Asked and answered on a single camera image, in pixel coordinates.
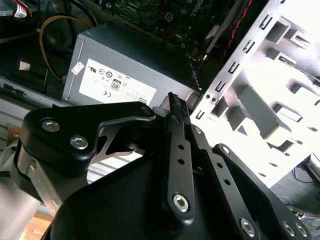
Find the white sticker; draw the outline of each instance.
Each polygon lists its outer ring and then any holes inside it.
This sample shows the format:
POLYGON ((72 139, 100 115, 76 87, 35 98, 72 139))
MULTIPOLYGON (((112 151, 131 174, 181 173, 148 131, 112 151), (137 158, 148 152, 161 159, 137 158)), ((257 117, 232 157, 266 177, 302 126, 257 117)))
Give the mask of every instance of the white sticker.
POLYGON ((110 67, 88 59, 79 93, 102 103, 142 102, 149 105, 157 90, 110 67))
POLYGON ((71 72, 73 72, 74 75, 78 75, 82 69, 84 69, 85 65, 78 61, 78 63, 71 69, 71 72))
POLYGON ((16 12, 14 14, 14 17, 18 18, 18 19, 24 19, 26 16, 27 16, 26 10, 22 6, 17 4, 17 8, 16 8, 16 12))

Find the power supply label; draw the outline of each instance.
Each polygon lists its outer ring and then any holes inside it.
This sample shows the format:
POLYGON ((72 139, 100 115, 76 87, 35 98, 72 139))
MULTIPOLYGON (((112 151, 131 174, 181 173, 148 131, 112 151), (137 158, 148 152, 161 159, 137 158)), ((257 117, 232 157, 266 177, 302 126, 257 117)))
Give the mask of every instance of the power supply label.
POLYGON ((142 102, 149 105, 157 90, 92 59, 86 63, 79 93, 105 104, 142 102))

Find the motherboard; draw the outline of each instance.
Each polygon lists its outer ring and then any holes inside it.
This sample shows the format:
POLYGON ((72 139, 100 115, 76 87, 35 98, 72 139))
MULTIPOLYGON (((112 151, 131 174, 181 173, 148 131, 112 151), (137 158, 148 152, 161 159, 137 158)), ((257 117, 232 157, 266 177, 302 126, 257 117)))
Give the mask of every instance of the motherboard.
POLYGON ((94 0, 113 14, 176 48, 190 52, 215 0, 94 0))

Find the yellow cable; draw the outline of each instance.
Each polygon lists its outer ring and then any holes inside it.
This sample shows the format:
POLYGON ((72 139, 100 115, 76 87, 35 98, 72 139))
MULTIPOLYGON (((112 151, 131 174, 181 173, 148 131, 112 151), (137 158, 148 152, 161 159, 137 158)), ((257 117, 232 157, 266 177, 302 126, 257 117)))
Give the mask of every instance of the yellow cable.
POLYGON ((51 72, 51 74, 62 81, 62 79, 60 77, 58 77, 54 71, 52 70, 50 64, 49 64, 49 61, 48 61, 48 58, 47 58, 47 55, 46 55, 46 52, 45 52, 45 47, 44 47, 44 43, 43 43, 43 34, 44 34, 44 30, 46 28, 47 25, 49 25, 50 23, 52 23, 53 21, 55 20, 58 20, 58 19, 71 19, 71 20, 74 20, 76 22, 79 22, 85 26, 87 26, 89 29, 92 29, 94 26, 92 26, 91 23, 89 22, 86 22, 86 21, 83 21, 81 19, 78 19, 78 18, 75 18, 75 17, 72 17, 72 16, 64 16, 64 15, 57 15, 57 16, 52 16, 52 17, 49 17, 47 20, 44 21, 44 23, 42 24, 41 26, 41 29, 40 29, 40 34, 39 34, 39 44, 40 44, 40 49, 41 49, 41 53, 42 53, 42 56, 43 56, 43 59, 44 59, 44 62, 45 64, 47 65, 49 71, 51 72))

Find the silver screw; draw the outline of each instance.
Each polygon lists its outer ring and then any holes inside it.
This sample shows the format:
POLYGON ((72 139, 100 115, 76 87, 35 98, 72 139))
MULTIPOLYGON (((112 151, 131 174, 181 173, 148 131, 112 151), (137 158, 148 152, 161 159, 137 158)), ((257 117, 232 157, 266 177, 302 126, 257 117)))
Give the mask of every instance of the silver screw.
POLYGON ((70 139, 70 144, 76 149, 83 150, 88 147, 88 141, 80 135, 75 135, 70 139))
POLYGON ((195 130, 198 134, 202 134, 202 131, 201 131, 200 128, 198 128, 197 126, 194 127, 194 130, 195 130))
POLYGON ((48 132, 57 132, 60 130, 60 125, 53 120, 45 120, 41 124, 42 128, 48 132))
POLYGON ((30 168, 34 171, 37 168, 37 163, 34 159, 31 160, 30 168))
POLYGON ((304 237, 308 237, 308 234, 306 232, 306 230, 299 225, 299 223, 295 223, 295 226, 298 228, 299 232, 304 236, 304 237))
POLYGON ((176 194, 173 196, 173 203, 183 213, 185 213, 189 209, 189 203, 187 199, 180 194, 176 194))
POLYGON ((284 229, 287 231, 288 234, 290 234, 291 237, 294 237, 296 235, 292 227, 285 221, 283 222, 283 226, 284 226, 284 229))
POLYGON ((249 236, 249 237, 254 237, 256 235, 254 227, 251 225, 250 222, 248 222, 246 219, 243 217, 240 219, 240 225, 242 230, 249 236))
POLYGON ((226 148, 225 146, 222 147, 222 150, 226 153, 226 154, 229 154, 230 151, 228 148, 226 148))

